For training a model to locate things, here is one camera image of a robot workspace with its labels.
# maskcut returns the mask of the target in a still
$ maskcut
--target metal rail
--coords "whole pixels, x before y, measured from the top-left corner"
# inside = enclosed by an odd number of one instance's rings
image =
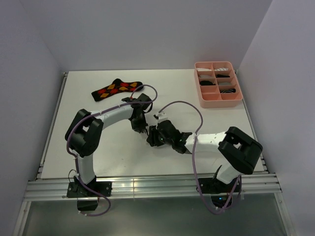
[[[113,182],[110,199],[198,196],[193,175],[98,178],[97,181]],[[245,194],[281,192],[275,174],[243,176],[242,182],[242,189]],[[29,182],[25,191],[24,201],[77,200],[76,198],[68,199],[66,197],[68,184],[69,181],[67,179],[39,179]]]

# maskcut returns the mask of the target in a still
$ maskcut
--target white wall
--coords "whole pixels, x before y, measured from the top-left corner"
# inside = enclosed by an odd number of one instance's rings
[[[0,1],[0,22],[0,235],[8,236],[37,173],[61,73],[18,0]]]
[[[21,0],[67,70],[237,68],[271,0]]]
[[[301,236],[315,233],[315,1],[273,0],[240,66],[268,168]]]

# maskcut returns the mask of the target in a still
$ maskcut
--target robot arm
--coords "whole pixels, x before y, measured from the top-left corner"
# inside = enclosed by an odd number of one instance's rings
[[[141,94],[137,99],[128,97],[123,99],[123,103],[137,101],[148,102],[151,99],[145,94]],[[146,123],[144,111],[149,106],[150,104],[138,103],[121,106],[99,116],[88,118],[72,134],[69,147],[78,154],[77,168],[80,170],[81,180],[90,189],[97,191],[96,176],[93,169],[93,153],[98,147],[102,130],[123,119],[129,119],[134,131],[138,133],[147,132],[148,124]],[[66,140],[68,140],[74,126],[90,114],[91,112],[84,109],[76,114],[65,135]],[[213,178],[202,183],[207,188],[205,192],[202,189],[203,193],[229,192],[239,174],[250,175],[253,173],[262,152],[262,146],[240,129],[230,127],[226,132],[196,136],[191,132],[185,133],[177,130],[163,112],[158,113],[155,118],[158,120],[158,124],[149,127],[147,138],[150,146],[167,144],[172,146],[178,153],[191,154],[194,141],[197,139],[195,151],[219,151],[227,159],[228,163],[220,166]],[[76,177],[74,180],[80,188],[80,182],[76,181]]]
[[[151,99],[147,95],[141,94],[137,99],[125,98],[122,103],[137,101],[151,101]],[[102,130],[121,120],[129,119],[132,129],[138,133],[143,133],[148,125],[144,116],[144,111],[148,107],[149,104],[121,106],[118,109],[87,119],[76,129],[70,140],[70,148],[78,153],[78,167],[84,184],[87,185],[96,181],[93,169],[93,153],[98,147]],[[96,112],[88,112],[85,109],[79,110],[65,135],[65,139],[68,139],[70,132],[79,121],[94,113]]]
[[[220,152],[227,163],[217,169],[212,179],[203,182],[207,192],[228,192],[240,174],[251,175],[262,153],[262,146],[237,127],[216,134],[181,133],[169,121],[165,113],[155,115],[158,124],[150,126],[147,142],[152,146],[171,145],[179,153],[192,153],[195,139],[195,152]]]

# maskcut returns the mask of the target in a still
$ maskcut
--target red and black sock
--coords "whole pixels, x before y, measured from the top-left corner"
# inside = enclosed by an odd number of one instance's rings
[[[111,85],[101,88],[92,92],[92,96],[95,102],[101,101],[107,97],[113,96],[114,94],[121,93],[121,92],[133,92],[142,83],[137,82],[123,82],[121,79],[115,79]]]

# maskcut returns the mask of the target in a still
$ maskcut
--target pink tray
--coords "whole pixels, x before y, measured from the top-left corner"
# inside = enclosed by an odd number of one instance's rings
[[[211,71],[197,71],[197,68],[208,68]],[[226,71],[217,71],[219,68],[228,68]],[[228,75],[229,78],[217,78],[217,75]],[[209,75],[211,78],[202,79],[200,75]],[[235,107],[243,99],[243,94],[235,76],[233,66],[228,61],[206,61],[195,63],[195,81],[199,102],[203,108]],[[200,81],[211,81],[215,85],[201,86]],[[218,85],[229,82],[231,85]],[[222,90],[235,89],[235,93],[220,93]]]

